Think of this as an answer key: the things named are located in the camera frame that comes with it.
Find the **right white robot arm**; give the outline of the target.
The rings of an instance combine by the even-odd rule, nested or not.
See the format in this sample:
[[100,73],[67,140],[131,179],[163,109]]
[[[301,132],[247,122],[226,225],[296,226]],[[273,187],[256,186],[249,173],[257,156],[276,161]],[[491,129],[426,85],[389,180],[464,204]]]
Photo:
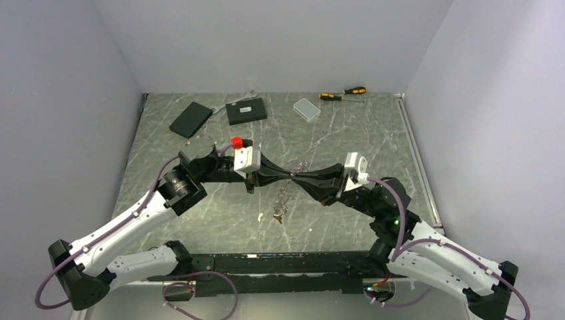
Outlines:
[[410,197],[398,179],[378,179],[363,165],[349,164],[290,179],[322,205],[341,203],[374,219],[377,240],[367,259],[374,276],[421,281],[461,300],[479,319],[510,318],[510,299],[520,296],[514,286],[518,267],[473,253],[423,221],[408,210]]

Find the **large metal keyring with rings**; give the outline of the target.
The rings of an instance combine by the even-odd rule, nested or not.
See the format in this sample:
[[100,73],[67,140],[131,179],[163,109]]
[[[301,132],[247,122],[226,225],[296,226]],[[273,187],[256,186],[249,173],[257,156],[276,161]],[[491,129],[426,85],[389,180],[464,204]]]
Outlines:
[[[294,177],[297,173],[305,172],[309,167],[308,162],[300,162],[291,172],[290,177]],[[291,179],[287,179],[279,192],[277,193],[277,200],[273,207],[273,218],[276,219],[280,224],[283,224],[283,217],[288,211],[287,204],[294,198],[298,185],[292,182]]]

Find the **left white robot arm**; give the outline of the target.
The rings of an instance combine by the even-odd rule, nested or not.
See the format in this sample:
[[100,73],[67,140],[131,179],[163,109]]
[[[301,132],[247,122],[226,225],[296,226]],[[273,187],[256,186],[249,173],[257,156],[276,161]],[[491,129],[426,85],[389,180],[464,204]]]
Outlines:
[[134,281],[154,276],[186,278],[193,258],[179,241],[132,255],[124,255],[123,250],[203,200],[205,183],[244,183],[252,190],[291,178],[290,171],[268,160],[250,140],[233,139],[227,149],[233,155],[209,139],[190,142],[165,162],[149,190],[119,216],[80,239],[50,245],[53,276],[67,304],[80,311]]

